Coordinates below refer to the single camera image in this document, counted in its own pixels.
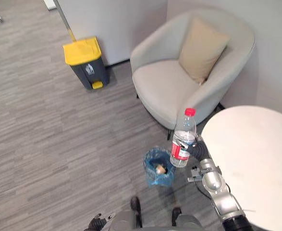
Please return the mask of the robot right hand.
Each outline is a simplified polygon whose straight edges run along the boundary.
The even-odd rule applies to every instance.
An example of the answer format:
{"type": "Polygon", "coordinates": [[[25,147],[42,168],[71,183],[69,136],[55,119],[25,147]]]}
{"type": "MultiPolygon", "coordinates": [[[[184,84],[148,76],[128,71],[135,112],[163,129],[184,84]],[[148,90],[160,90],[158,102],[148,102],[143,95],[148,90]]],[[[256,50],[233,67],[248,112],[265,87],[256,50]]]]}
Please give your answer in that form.
{"type": "Polygon", "coordinates": [[[172,142],[172,156],[179,160],[188,160],[189,156],[196,158],[198,161],[210,158],[209,151],[203,140],[186,143],[181,140],[172,142]]]}

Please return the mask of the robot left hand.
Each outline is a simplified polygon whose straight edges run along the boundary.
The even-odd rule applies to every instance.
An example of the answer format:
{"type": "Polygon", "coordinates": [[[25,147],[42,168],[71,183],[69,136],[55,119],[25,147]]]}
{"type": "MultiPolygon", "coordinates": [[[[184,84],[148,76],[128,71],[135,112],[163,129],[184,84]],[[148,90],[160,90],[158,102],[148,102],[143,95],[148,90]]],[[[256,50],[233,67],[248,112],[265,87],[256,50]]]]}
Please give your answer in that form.
{"type": "Polygon", "coordinates": [[[115,217],[114,214],[102,217],[101,213],[95,215],[90,221],[88,227],[84,231],[101,231],[105,225],[115,217]]]}

